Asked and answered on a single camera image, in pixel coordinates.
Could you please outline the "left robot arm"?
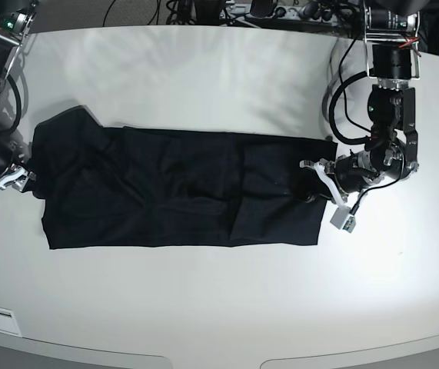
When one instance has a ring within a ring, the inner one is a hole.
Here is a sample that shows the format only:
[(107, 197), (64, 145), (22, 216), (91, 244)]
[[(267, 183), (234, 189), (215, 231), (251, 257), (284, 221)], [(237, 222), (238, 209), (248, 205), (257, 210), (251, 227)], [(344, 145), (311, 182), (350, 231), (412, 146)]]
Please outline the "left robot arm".
[[(365, 70), (340, 81), (327, 109), (327, 120), (339, 142), (361, 151), (322, 164), (328, 180), (320, 181), (320, 196), (333, 201), (355, 192), (396, 184), (418, 170), (416, 91), (410, 82), (420, 76), (417, 49), (421, 7), (414, 1), (339, 1), (351, 13), (355, 40), (364, 43)], [(367, 100), (371, 121), (368, 135), (344, 136), (336, 125), (335, 109), (346, 89), (357, 81), (373, 81)]]

